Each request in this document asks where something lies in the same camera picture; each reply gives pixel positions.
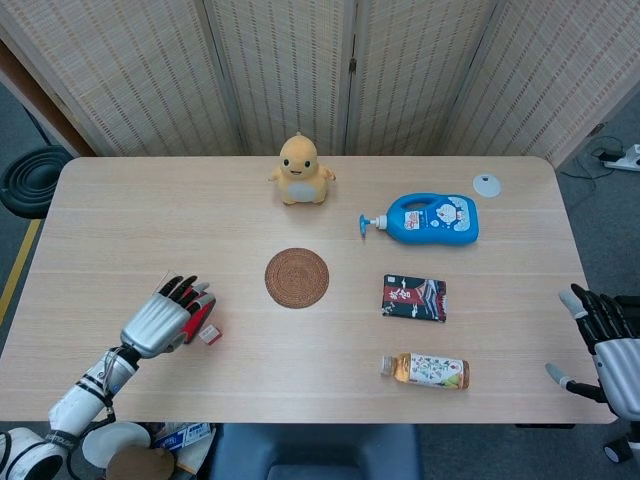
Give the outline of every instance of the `floor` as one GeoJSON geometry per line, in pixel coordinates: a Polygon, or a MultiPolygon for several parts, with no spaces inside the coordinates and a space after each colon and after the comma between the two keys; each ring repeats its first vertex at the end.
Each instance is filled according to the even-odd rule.
{"type": "MultiPolygon", "coordinates": [[[[1,86],[0,112],[0,169],[4,169],[13,159],[43,146],[44,140],[1,86]]],[[[640,255],[633,255],[632,251],[640,245],[640,173],[615,171],[596,180],[562,173],[594,178],[607,174],[590,153],[597,148],[619,150],[620,142],[609,136],[616,137],[625,149],[634,142],[640,143],[640,95],[559,172],[558,182],[589,287],[611,295],[640,295],[640,255]]],[[[6,281],[27,224],[0,206],[0,285],[6,281]]],[[[0,328],[0,350],[18,296],[0,328]]],[[[13,427],[0,422],[0,431],[13,427]]],[[[43,423],[29,427],[39,433],[46,430],[43,423]]],[[[619,437],[625,429],[620,422],[579,425],[571,430],[426,425],[421,427],[425,479],[628,479],[638,475],[634,464],[613,465],[601,453],[602,444],[619,437]]],[[[98,472],[86,469],[80,465],[81,459],[77,460],[82,478],[96,478],[98,472]]],[[[66,473],[60,473],[56,480],[68,478],[66,473]]]]}

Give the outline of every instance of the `woven coaster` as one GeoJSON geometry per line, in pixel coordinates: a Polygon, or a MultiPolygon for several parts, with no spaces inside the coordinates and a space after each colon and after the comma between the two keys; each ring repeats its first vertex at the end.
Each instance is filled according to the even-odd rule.
{"type": "Polygon", "coordinates": [[[288,248],[267,265],[264,282],[269,295],[288,308],[304,308],[322,298],[329,286],[329,270],[317,254],[306,248],[288,248]]]}

